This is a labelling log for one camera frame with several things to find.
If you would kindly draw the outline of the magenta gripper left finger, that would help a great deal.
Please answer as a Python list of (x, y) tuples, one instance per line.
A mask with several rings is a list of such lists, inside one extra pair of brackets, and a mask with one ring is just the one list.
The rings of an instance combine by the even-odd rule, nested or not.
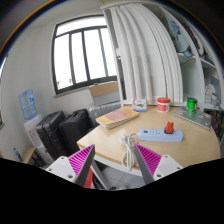
[(95, 145), (90, 145), (69, 157), (60, 156), (46, 171), (83, 187), (94, 156)]

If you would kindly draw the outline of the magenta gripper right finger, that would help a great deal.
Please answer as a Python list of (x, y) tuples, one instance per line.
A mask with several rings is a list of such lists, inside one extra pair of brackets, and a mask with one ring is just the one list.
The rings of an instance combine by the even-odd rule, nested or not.
[(158, 153), (136, 144), (134, 154), (145, 184), (150, 184), (182, 169), (182, 166), (169, 155)]

